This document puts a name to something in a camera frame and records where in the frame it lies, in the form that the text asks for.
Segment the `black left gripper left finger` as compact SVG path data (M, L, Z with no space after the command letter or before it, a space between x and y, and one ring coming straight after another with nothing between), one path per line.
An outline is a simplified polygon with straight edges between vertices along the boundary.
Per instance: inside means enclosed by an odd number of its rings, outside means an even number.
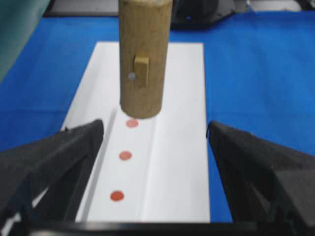
M1 234L82 234L75 218L103 136L97 119L2 151Z

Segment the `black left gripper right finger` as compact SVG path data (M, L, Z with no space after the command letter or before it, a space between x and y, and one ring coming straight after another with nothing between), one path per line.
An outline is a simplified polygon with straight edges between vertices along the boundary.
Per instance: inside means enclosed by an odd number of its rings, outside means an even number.
M315 158L217 121L207 139L232 215L220 236L312 236Z

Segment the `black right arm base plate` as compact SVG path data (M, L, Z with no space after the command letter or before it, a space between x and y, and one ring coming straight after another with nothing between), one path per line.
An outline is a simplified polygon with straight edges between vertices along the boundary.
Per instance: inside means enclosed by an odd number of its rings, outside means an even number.
M205 30L236 12L234 0L174 0L172 30Z

